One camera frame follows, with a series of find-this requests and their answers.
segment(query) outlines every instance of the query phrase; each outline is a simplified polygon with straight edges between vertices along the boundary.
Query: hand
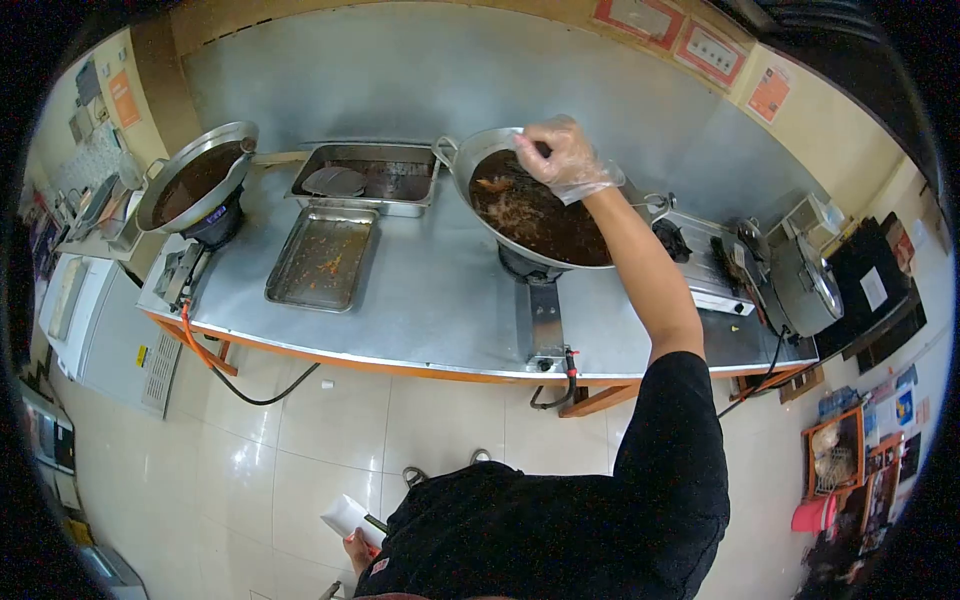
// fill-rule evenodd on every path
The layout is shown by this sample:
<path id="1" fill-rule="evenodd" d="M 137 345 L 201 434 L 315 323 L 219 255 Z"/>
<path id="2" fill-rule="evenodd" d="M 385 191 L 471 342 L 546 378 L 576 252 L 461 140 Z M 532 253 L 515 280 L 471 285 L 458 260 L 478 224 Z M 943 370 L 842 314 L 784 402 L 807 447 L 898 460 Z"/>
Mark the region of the hand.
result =
<path id="1" fill-rule="evenodd" d="M 626 181 L 619 167 L 597 157 L 584 131 L 565 114 L 528 125 L 514 142 L 520 165 L 564 204 Z M 550 158 L 544 158 L 534 142 L 545 142 L 552 151 Z"/>
<path id="2" fill-rule="evenodd" d="M 370 556 L 370 548 L 363 539 L 363 530 L 359 527 L 353 531 L 353 537 L 350 540 L 344 540 L 344 550 L 350 556 L 350 563 L 353 565 L 353 572 L 357 574 L 357 577 L 373 561 Z"/>

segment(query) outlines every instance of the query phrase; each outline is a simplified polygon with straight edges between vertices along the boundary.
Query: rice cooker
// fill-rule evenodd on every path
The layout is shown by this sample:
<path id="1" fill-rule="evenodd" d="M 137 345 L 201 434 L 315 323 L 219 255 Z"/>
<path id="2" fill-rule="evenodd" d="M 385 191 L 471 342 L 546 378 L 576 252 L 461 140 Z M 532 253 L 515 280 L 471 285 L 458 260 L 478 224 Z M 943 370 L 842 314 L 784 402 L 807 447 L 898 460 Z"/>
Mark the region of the rice cooker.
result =
<path id="1" fill-rule="evenodd" d="M 782 314 L 773 310 L 769 317 L 777 332 L 786 325 L 788 336 L 808 338 L 843 317 L 836 279 L 805 234 L 774 247 L 771 254 L 770 280 Z"/>

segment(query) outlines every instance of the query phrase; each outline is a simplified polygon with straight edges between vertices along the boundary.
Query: empty metal tray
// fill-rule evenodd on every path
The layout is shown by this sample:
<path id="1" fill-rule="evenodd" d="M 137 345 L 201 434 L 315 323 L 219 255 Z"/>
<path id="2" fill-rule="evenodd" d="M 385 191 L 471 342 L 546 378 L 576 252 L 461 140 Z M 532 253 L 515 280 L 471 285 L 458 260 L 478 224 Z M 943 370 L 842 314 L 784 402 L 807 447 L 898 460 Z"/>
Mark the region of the empty metal tray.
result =
<path id="1" fill-rule="evenodd" d="M 369 209 L 310 205 L 301 210 L 267 277 L 267 300 L 349 310 L 376 219 L 377 212 Z"/>
<path id="2" fill-rule="evenodd" d="M 385 215 L 419 217 L 433 201 L 440 173 L 429 146 L 359 142 L 325 143 L 310 154 L 288 196 L 327 206 L 372 208 Z M 316 196 L 303 181 L 324 167 L 347 167 L 367 178 L 363 194 L 355 198 Z"/>

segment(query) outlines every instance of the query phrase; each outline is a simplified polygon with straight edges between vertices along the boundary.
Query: gas stove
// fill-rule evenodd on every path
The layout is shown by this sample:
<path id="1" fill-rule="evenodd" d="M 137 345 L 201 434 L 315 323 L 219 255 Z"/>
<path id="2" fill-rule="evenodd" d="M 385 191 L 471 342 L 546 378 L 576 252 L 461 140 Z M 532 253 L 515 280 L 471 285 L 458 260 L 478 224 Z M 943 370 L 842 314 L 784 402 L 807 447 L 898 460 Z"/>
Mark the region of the gas stove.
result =
<path id="1" fill-rule="evenodd" d="M 504 270 L 516 282 L 516 335 L 521 356 L 528 365 L 548 372 L 562 364 L 569 347 L 564 344 L 560 321 L 557 279 L 570 271 L 547 267 L 497 244 Z"/>
<path id="2" fill-rule="evenodd" d="M 193 241 L 185 249 L 164 257 L 163 273 L 154 286 L 154 293 L 170 304 L 170 312 L 180 312 L 184 303 L 193 298 L 212 254 L 236 237 L 244 222 L 241 195 L 242 184 L 210 214 L 179 234 L 172 234 Z"/>
<path id="3" fill-rule="evenodd" d="M 734 255 L 736 253 L 734 245 L 738 244 L 736 235 L 713 223 L 701 221 L 681 212 L 671 212 L 669 220 L 671 225 L 679 230 L 683 245 L 688 250 L 688 253 L 680 254 L 686 256 L 686 261 L 674 258 L 674 262 L 684 274 L 697 308 L 732 315 L 750 315 L 755 308 L 754 301 L 742 287 L 731 283 L 726 270 L 714 259 L 713 250 L 710 247 L 710 238 L 718 237 L 726 252 Z"/>

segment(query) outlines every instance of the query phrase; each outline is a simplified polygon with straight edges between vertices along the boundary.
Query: gas burner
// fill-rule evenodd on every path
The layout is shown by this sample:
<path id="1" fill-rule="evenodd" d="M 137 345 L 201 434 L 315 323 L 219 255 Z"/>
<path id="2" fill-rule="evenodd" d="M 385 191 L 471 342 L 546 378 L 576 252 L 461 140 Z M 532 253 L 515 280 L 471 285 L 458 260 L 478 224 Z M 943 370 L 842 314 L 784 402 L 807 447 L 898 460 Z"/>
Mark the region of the gas burner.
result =
<path id="1" fill-rule="evenodd" d="M 197 282 L 212 254 L 198 242 L 164 257 L 163 273 L 156 281 L 154 294 L 170 304 L 170 312 L 179 312 L 184 303 L 193 297 Z"/>
<path id="2" fill-rule="evenodd" d="M 517 283 L 527 285 L 553 283 L 559 276 L 571 270 L 541 265 L 539 262 L 521 256 L 502 244 L 496 245 L 496 254 L 500 259 L 500 264 Z"/>
<path id="3" fill-rule="evenodd" d="M 517 349 L 537 371 L 551 371 L 570 351 L 564 344 L 557 295 L 557 278 L 570 269 L 547 267 L 500 244 L 497 256 L 516 283 Z"/>
<path id="4" fill-rule="evenodd" d="M 221 249 L 232 240 L 244 222 L 243 209 L 240 208 L 240 196 L 243 185 L 237 185 L 224 201 L 210 211 L 200 221 L 180 232 L 183 239 L 195 239 L 205 250 Z"/>

